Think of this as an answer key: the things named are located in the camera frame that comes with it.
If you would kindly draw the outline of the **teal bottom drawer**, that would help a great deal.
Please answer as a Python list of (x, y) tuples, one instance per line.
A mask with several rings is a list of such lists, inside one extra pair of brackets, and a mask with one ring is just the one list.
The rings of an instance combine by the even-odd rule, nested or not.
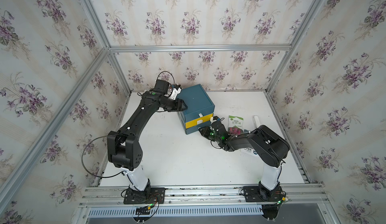
[(187, 135), (189, 135), (189, 134), (191, 134), (191, 133), (197, 132), (200, 128), (209, 127), (210, 125), (211, 125), (211, 122), (210, 122), (210, 121), (207, 121), (207, 122), (198, 124), (198, 125), (196, 125), (196, 126), (187, 128), (186, 131), (185, 131), (185, 133), (186, 133)]

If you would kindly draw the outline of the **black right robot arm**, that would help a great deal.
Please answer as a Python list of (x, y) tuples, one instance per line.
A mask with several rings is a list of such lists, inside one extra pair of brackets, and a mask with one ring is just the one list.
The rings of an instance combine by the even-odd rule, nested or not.
[(240, 135), (227, 132), (220, 120), (214, 121), (210, 126), (199, 128), (205, 139), (216, 142), (218, 148), (227, 152), (250, 148), (255, 151), (264, 162), (262, 179), (259, 182), (261, 191), (272, 195), (279, 187), (279, 176), (282, 164), (290, 151), (289, 143), (265, 125), (253, 131)]

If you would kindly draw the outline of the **green white seed bag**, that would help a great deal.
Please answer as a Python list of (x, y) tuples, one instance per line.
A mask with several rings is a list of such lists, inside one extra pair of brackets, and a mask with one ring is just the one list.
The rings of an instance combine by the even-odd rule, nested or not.
[(228, 133), (230, 135), (241, 135), (244, 133), (244, 119), (238, 116), (229, 116), (228, 118)]

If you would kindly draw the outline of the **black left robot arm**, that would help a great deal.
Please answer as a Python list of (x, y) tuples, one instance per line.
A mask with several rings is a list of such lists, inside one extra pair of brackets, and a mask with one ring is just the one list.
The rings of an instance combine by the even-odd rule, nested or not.
[(130, 119), (118, 131), (111, 131), (107, 136), (108, 161), (123, 171), (135, 191), (147, 193), (150, 188), (150, 180), (140, 166), (143, 158), (139, 143), (142, 131), (160, 108), (167, 112), (187, 109), (184, 101), (177, 98), (180, 92), (180, 88), (174, 89), (171, 96), (167, 96), (154, 89), (146, 91)]

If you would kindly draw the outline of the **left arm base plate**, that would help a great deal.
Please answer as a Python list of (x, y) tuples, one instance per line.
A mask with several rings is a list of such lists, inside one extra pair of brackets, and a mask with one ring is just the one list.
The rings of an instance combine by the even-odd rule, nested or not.
[(137, 191), (131, 188), (121, 193), (125, 205), (134, 204), (163, 204), (165, 199), (165, 188), (150, 188), (146, 191)]

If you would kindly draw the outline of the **teal drawer cabinet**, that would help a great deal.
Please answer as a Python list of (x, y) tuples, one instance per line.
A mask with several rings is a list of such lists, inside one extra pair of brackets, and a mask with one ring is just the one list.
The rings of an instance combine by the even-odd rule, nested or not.
[(214, 114), (215, 105), (201, 84), (182, 89), (177, 98), (183, 99), (188, 106), (187, 110), (178, 112), (185, 131), (185, 123), (199, 118), (199, 114), (203, 116)]

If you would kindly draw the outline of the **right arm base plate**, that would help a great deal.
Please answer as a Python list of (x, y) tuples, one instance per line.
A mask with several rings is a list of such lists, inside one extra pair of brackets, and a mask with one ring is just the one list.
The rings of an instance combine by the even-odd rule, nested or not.
[(286, 199), (286, 192), (280, 185), (274, 190), (268, 190), (263, 186), (244, 186), (240, 195), (247, 203), (283, 203)]

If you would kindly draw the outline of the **yellow drawer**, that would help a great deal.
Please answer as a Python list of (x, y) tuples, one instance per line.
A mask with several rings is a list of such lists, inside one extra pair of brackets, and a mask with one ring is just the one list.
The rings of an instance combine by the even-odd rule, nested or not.
[(192, 128), (192, 127), (197, 126), (199, 124), (208, 122), (208, 121), (210, 121), (213, 118), (214, 114), (211, 113), (211, 114), (206, 115), (206, 116), (203, 116), (202, 114), (199, 114), (199, 116), (200, 117), (197, 118), (197, 119), (194, 119), (194, 120), (191, 120), (189, 122), (186, 122), (185, 123), (185, 128), (189, 129), (189, 128)]

